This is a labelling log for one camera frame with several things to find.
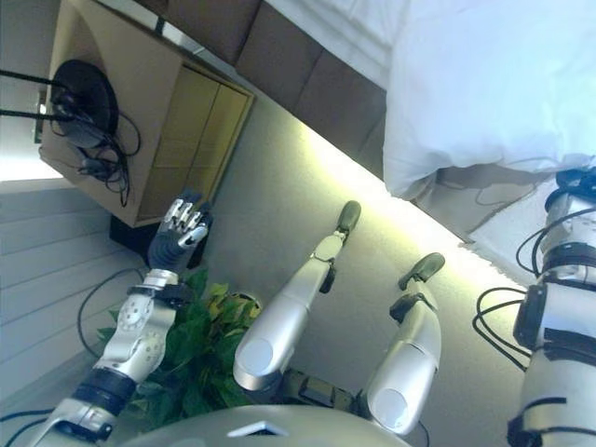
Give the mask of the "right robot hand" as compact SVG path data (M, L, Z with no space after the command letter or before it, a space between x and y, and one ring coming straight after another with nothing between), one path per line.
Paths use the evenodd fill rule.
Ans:
M595 192L595 168L562 170L556 174L560 188L576 189L585 193Z

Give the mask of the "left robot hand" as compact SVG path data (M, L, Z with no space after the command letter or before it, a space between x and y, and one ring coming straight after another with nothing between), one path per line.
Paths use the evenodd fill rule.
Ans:
M160 221L147 251L150 269L167 270L180 275L191 262L212 224L210 204L200 204L202 195L184 190L170 204Z

